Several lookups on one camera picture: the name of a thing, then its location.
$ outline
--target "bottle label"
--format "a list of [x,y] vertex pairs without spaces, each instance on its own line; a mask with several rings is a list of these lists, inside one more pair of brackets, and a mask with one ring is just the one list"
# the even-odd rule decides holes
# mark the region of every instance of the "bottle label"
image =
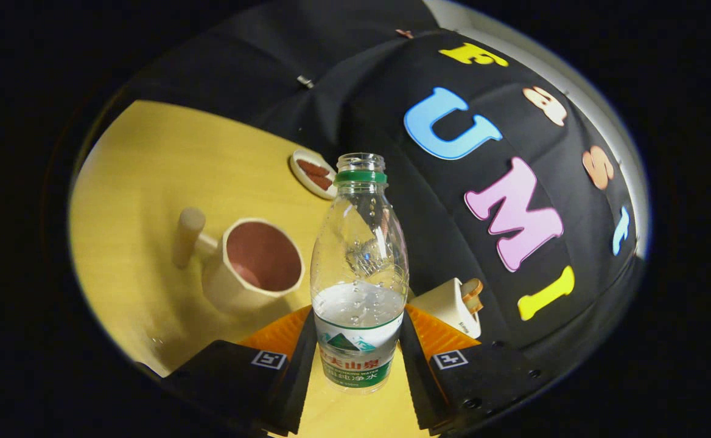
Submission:
[[385,380],[391,369],[404,313],[377,327],[344,327],[315,314],[320,359],[329,380],[367,388]]

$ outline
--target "cup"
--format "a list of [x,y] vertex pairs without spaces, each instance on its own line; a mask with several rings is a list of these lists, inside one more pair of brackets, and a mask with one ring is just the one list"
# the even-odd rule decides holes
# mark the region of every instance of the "cup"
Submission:
[[461,280],[452,278],[436,288],[409,301],[420,310],[430,313],[470,338],[479,338],[480,317],[470,313],[461,298]]
[[203,235],[203,214],[180,214],[175,264],[184,267],[194,247],[208,253],[201,274],[203,294],[222,313],[249,313],[299,288],[304,263],[299,248],[281,228],[245,217],[219,241]]

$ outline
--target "blue letter u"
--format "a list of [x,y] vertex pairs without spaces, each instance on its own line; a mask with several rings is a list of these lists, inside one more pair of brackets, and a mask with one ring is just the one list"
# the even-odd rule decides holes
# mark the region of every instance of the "blue letter u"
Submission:
[[434,93],[409,108],[405,114],[405,128],[412,139],[426,152],[443,160],[458,160],[489,139],[500,141],[501,132],[483,116],[474,116],[475,125],[452,141],[436,136],[433,125],[455,110],[466,111],[469,105],[455,92],[441,86]]

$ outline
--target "cup handle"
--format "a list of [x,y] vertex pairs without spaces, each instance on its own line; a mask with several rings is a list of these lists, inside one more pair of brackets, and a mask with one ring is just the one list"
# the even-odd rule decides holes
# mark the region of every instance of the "cup handle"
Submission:
[[188,266],[196,247],[210,254],[216,252],[217,241],[202,233],[205,223],[205,214],[196,207],[185,208],[180,213],[172,246],[172,261],[178,268]]

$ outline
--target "mountain logo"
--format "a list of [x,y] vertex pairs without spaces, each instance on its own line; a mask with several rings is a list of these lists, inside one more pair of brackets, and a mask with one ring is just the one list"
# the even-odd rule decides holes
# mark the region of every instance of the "mountain logo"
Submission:
[[359,352],[360,350],[358,347],[354,346],[352,342],[348,341],[347,338],[345,338],[342,333],[339,333],[339,335],[334,336],[327,342],[329,346],[334,346],[337,349],[342,349],[342,350],[349,350],[351,352]]
[[358,341],[355,342],[355,346],[362,352],[369,352],[370,350],[375,349],[375,346],[372,346],[369,342],[364,341],[361,336],[358,337]]

